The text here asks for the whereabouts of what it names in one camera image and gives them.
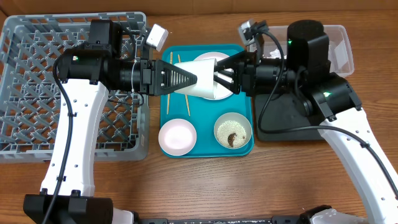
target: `wooden chopstick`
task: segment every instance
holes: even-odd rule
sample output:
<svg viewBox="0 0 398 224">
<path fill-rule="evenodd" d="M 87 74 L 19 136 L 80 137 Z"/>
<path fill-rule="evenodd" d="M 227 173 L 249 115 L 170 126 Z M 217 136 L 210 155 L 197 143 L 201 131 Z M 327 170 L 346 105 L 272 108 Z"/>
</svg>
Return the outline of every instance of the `wooden chopstick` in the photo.
<svg viewBox="0 0 398 224">
<path fill-rule="evenodd" d="M 177 57 L 178 57 L 178 62 L 181 63 L 180 55 L 177 55 Z M 187 103 L 188 115 L 191 116 L 191 111 L 189 110 L 189 102 L 188 102 L 188 95 L 187 94 L 185 94 L 185 102 Z"/>
<path fill-rule="evenodd" d="M 173 52 L 170 52 L 170 64 L 173 64 Z M 170 108 L 170 93 L 167 94 L 167 114 L 169 114 Z"/>
</svg>

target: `white plastic bin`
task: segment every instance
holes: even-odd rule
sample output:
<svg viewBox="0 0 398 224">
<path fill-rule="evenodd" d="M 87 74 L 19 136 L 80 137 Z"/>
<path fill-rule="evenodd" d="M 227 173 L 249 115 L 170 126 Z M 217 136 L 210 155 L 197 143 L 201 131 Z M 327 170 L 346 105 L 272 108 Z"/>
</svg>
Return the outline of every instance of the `white plastic bin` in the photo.
<svg viewBox="0 0 398 224">
<path fill-rule="evenodd" d="M 331 62 L 330 72 L 336 72 L 341 77 L 347 77 L 354 72 L 354 59 L 347 31 L 342 25 L 324 25 L 325 33 L 329 36 L 329 56 Z M 282 49 L 287 53 L 287 26 L 274 26 L 269 28 L 270 32 L 278 39 Z M 248 51 L 256 50 L 254 44 L 248 47 Z M 278 53 L 277 47 L 270 38 L 265 37 L 264 57 L 275 57 Z"/>
</svg>

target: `wooden table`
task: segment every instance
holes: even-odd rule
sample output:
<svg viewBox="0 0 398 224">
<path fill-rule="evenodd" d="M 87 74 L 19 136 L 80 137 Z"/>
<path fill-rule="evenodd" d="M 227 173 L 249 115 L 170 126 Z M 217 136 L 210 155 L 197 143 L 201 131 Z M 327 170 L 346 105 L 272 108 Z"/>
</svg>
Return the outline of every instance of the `wooden table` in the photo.
<svg viewBox="0 0 398 224">
<path fill-rule="evenodd" d="M 212 16 L 150 16 L 170 34 L 167 47 L 240 44 L 237 26 L 249 19 L 270 26 L 300 19 L 344 25 L 355 72 L 348 78 L 373 131 L 398 169 L 398 11 L 298 12 Z M 138 162 L 97 162 L 97 197 L 143 218 L 248 218 L 298 215 L 318 205 L 366 216 L 354 185 L 326 142 L 259 142 L 246 157 L 169 159 L 157 142 L 160 98 L 150 98 L 149 155 Z M 0 222 L 31 223 L 25 194 L 37 194 L 48 164 L 0 165 Z"/>
</svg>

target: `pink bowl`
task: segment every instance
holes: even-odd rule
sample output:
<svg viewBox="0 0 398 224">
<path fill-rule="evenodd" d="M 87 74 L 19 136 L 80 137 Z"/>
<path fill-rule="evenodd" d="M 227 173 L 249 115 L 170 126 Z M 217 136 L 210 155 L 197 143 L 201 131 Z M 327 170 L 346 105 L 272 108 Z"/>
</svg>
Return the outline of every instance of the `pink bowl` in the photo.
<svg viewBox="0 0 398 224">
<path fill-rule="evenodd" d="M 197 131 L 187 120 L 173 119 L 159 131 L 160 147 L 171 156 L 182 156 L 190 152 L 197 142 Z"/>
</svg>

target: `brown food item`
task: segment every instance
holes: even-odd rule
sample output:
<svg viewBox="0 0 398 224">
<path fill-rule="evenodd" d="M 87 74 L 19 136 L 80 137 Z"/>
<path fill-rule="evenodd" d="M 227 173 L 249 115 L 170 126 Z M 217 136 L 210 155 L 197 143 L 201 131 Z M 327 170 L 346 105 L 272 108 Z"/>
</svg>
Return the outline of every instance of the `brown food item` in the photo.
<svg viewBox="0 0 398 224">
<path fill-rule="evenodd" d="M 231 147 L 234 147 L 234 140 L 235 140 L 235 137 L 236 137 L 236 133 L 230 134 L 230 135 L 228 136 L 228 144 L 229 144 Z"/>
</svg>

